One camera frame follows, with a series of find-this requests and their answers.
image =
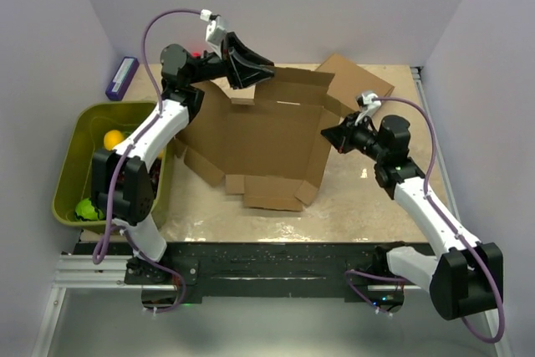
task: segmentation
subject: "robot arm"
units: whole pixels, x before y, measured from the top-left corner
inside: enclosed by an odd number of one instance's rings
[[[388,115],[376,130],[369,115],[380,107],[377,96],[366,93],[357,102],[362,111],[348,115],[338,126],[322,130],[322,135],[339,153],[359,150],[376,162],[377,183],[409,213],[435,254],[422,255],[403,242],[384,244],[376,249],[374,273],[401,276],[423,288],[444,319],[496,308],[486,277],[459,240],[459,235],[482,258],[502,295],[503,256],[500,249],[494,243],[482,243],[468,232],[434,196],[436,208],[457,229],[458,233],[454,234],[428,202],[424,194],[424,172],[409,157],[409,122],[400,116]],[[427,196],[433,196],[431,189]]]
[[[207,21],[206,41],[213,52],[192,56],[178,44],[160,54],[162,103],[125,141],[113,150],[97,150],[93,156],[91,200],[105,211],[113,197],[113,223],[128,228],[135,245],[148,258],[160,261],[166,241],[158,233],[150,210],[154,193],[149,170],[159,152],[184,130],[201,109],[203,92],[191,86],[201,81],[227,77],[234,89],[243,89],[274,76],[273,62],[247,48],[227,22],[209,10],[201,12]],[[113,195],[109,188],[115,167],[122,156],[121,182]]]

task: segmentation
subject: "plastic tub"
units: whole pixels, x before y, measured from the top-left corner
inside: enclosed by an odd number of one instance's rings
[[[90,196],[93,154],[102,148],[106,132],[133,132],[154,107],[154,102],[106,102],[82,112],[74,127],[52,202],[52,213],[59,222],[91,232],[104,232],[105,221],[81,222],[74,218],[78,202]],[[160,180],[152,206],[152,216],[158,227],[163,226],[167,218],[173,158],[172,147],[168,145],[161,161]]]

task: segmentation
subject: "cardboard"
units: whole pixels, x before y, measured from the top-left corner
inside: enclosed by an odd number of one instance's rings
[[[177,137],[177,152],[211,186],[225,180],[227,194],[243,194],[245,207],[302,211],[318,193],[330,144],[320,135],[358,107],[367,90],[394,88],[338,54],[316,71],[274,68],[254,99],[228,96],[214,83],[201,111]]]

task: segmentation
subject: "work surface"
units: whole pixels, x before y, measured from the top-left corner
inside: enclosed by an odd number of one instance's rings
[[[281,64],[282,67],[315,69],[317,64]],[[395,86],[392,96],[420,103],[409,66],[362,65]],[[160,65],[151,69],[160,81]],[[216,81],[228,94],[251,97],[252,91],[232,91],[225,79]],[[155,91],[141,66],[125,100],[155,100]],[[425,170],[431,157],[431,141],[425,121],[411,107],[385,103],[374,116],[378,126],[385,115],[402,115],[410,122],[410,155]],[[431,185],[446,202],[438,168]],[[169,242],[424,242],[418,227],[386,193],[374,177],[374,162],[359,152],[339,155],[331,150],[324,181],[314,203],[303,212],[245,208],[242,196],[228,196],[224,185],[212,188],[175,159],[171,206],[161,233]],[[82,241],[98,236],[82,234]]]

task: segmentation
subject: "box flap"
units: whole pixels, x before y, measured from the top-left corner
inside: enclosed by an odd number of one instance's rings
[[[195,119],[179,133],[178,140],[224,171],[225,137],[231,101],[221,88],[210,81],[193,86],[204,91],[204,100]],[[198,174],[209,182],[202,172]]]
[[[303,204],[295,193],[303,182],[281,177],[245,176],[246,207],[302,211]]]
[[[308,181],[303,181],[294,196],[304,205],[310,205],[318,195],[318,190],[316,186],[313,186]]]
[[[257,85],[255,103],[262,100],[324,105],[334,75],[304,69],[275,68],[275,77]]]
[[[259,102],[232,105],[225,173],[302,180],[324,108]]]
[[[331,145],[321,135],[321,130],[337,125],[339,120],[340,118],[337,115],[328,110],[324,110],[319,118],[314,143],[308,158],[304,182],[295,193],[295,196],[305,205],[310,205],[318,194],[331,150]]]
[[[226,175],[225,192],[227,194],[243,194],[245,192],[245,176]]]
[[[210,186],[217,186],[225,177],[225,172],[211,163],[206,157],[192,148],[186,150],[184,164],[192,169]]]
[[[355,97],[363,92],[374,91],[378,96],[389,96],[394,89],[394,85],[340,54],[332,54],[316,71],[334,73],[325,108],[340,117],[345,117],[358,109]]]

